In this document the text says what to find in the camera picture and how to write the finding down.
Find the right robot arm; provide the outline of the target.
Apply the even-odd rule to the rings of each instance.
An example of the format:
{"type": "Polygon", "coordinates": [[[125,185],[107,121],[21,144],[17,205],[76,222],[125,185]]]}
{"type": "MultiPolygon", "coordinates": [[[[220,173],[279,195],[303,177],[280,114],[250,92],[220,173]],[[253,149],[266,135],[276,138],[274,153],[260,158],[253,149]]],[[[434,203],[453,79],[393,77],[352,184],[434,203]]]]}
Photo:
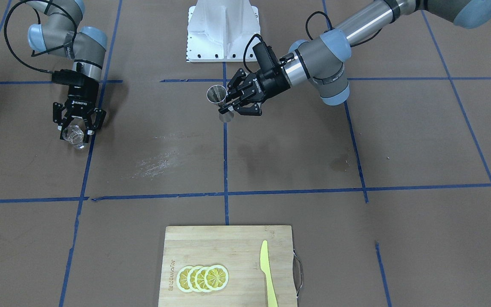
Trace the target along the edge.
{"type": "Polygon", "coordinates": [[[53,103],[53,122],[60,131],[74,119],[84,122],[84,140],[102,127],[106,111],[95,106],[107,52],[107,35],[95,27],[77,30],[84,15],[81,0],[31,1],[29,6],[48,17],[45,24],[29,28],[30,47],[39,53],[73,60],[70,70],[52,73],[52,82],[68,86],[65,103],[53,103]]]}

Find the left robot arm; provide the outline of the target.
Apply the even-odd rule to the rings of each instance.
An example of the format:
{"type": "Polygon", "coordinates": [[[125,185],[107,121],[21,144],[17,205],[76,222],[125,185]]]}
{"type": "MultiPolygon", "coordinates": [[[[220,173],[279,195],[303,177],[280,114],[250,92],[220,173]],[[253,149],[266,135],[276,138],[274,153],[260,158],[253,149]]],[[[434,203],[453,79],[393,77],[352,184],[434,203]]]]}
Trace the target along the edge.
{"type": "Polygon", "coordinates": [[[380,30],[403,15],[424,10],[464,29],[474,29],[491,19],[491,0],[375,0],[342,23],[330,26],[318,38],[295,41],[288,54],[278,58],[263,38],[253,47],[260,66],[238,70],[219,102],[220,116],[236,112],[260,116],[267,99],[308,81],[321,100],[339,105],[349,97],[345,62],[352,48],[373,39],[380,30]]]}

